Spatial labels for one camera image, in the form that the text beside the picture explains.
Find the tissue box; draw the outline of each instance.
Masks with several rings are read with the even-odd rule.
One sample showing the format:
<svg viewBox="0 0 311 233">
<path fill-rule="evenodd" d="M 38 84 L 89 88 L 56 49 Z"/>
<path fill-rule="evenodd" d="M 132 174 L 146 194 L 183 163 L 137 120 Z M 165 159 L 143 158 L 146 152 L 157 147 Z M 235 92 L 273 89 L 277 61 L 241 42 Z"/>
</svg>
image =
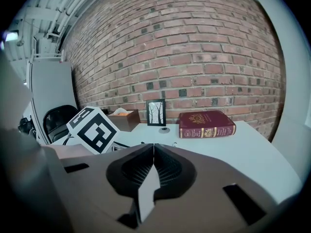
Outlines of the tissue box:
<svg viewBox="0 0 311 233">
<path fill-rule="evenodd" d="M 126 116 L 116 116 L 116 115 L 108 115 L 108 118 L 114 125 L 118 127 L 121 131 L 131 132 L 139 123 L 139 113 L 138 110 L 128 111 L 128 115 Z"/>
</svg>

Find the brick wall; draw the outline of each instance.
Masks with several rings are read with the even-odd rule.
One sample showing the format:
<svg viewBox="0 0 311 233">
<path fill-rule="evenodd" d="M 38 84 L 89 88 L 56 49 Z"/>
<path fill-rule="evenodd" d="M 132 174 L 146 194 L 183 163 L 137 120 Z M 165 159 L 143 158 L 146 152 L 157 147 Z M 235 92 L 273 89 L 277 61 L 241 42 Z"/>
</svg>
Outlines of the brick wall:
<svg viewBox="0 0 311 233">
<path fill-rule="evenodd" d="M 167 120 L 220 109 L 273 135 L 285 94 L 283 58 L 254 0 L 98 0 L 64 49 L 80 107 L 139 109 L 165 98 Z"/>
</svg>

